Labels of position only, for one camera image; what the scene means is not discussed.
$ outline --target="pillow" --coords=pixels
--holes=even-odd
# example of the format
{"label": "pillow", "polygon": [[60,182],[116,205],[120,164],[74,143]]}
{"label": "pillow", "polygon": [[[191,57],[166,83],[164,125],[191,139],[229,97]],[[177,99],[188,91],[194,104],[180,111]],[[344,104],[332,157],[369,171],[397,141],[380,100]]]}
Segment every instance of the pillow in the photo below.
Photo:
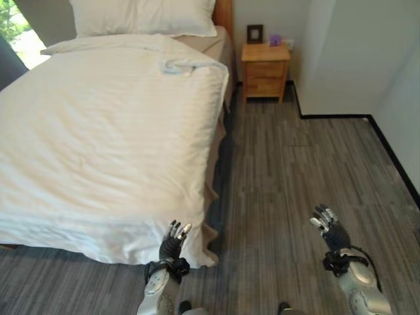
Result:
{"label": "pillow", "polygon": [[136,33],[216,36],[215,0],[136,0]]}
{"label": "pillow", "polygon": [[135,0],[70,0],[77,37],[133,33]]}

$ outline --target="nightstand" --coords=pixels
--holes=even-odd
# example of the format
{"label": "nightstand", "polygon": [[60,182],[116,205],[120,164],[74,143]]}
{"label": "nightstand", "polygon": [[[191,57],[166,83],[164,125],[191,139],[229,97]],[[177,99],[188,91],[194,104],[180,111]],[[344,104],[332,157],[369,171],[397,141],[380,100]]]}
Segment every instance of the nightstand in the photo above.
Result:
{"label": "nightstand", "polygon": [[243,44],[243,102],[247,97],[278,97],[283,102],[289,61],[285,45]]}

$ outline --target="headboard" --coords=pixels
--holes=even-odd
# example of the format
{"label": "headboard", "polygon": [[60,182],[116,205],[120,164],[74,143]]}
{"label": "headboard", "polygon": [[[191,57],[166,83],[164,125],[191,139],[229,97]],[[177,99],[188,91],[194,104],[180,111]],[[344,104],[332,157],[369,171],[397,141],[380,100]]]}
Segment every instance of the headboard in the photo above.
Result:
{"label": "headboard", "polygon": [[215,25],[226,28],[231,40],[234,39],[232,1],[233,0],[216,0],[215,10],[213,12],[213,22]]}

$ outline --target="window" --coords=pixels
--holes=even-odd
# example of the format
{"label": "window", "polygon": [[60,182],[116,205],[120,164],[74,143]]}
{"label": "window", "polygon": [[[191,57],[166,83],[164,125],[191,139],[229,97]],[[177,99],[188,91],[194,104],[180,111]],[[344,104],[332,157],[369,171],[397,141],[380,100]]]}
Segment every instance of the window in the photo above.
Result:
{"label": "window", "polygon": [[0,35],[28,69],[49,58],[39,53],[45,46],[13,0],[0,0]]}

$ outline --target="white bedsheet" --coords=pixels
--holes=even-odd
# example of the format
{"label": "white bedsheet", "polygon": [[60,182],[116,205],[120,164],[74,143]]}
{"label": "white bedsheet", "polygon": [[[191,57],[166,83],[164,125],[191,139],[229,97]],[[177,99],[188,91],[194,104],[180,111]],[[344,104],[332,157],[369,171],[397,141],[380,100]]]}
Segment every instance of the white bedsheet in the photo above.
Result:
{"label": "white bedsheet", "polygon": [[158,258],[168,224],[203,253],[205,168],[228,70],[162,35],[59,43],[0,93],[0,243],[104,263]]}

